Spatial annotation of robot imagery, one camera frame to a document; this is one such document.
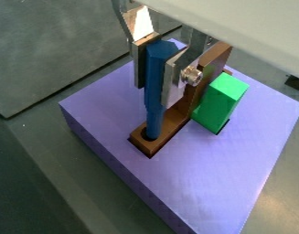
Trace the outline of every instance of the silver clamp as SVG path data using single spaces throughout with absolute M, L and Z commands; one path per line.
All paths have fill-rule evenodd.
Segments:
M 131 0 L 111 1 L 135 62 L 135 86 L 140 89 L 145 81 L 145 46 L 160 39 L 161 35 L 153 31 L 149 10 L 144 5 Z

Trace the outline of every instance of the purple block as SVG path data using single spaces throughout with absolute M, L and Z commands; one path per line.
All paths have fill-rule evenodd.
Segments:
M 176 233 L 240 232 L 299 116 L 299 102 L 230 70 L 250 89 L 220 134 L 190 121 L 151 159 L 127 141 L 145 120 L 132 63 L 60 102 L 69 128 Z

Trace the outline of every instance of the brown wooden board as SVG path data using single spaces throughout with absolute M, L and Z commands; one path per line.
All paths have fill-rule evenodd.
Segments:
M 145 140 L 143 131 L 147 124 L 143 122 L 129 134 L 129 142 L 144 153 L 148 158 L 152 158 L 156 152 L 163 148 L 172 136 L 191 119 L 192 111 L 200 101 L 202 95 L 207 89 L 208 83 L 219 77 L 223 66 L 228 59 L 232 47 L 218 42 L 212 48 L 200 56 L 198 68 L 203 71 L 203 79 L 196 87 L 186 86 L 183 98 L 165 111 L 163 129 L 159 138 L 155 141 Z

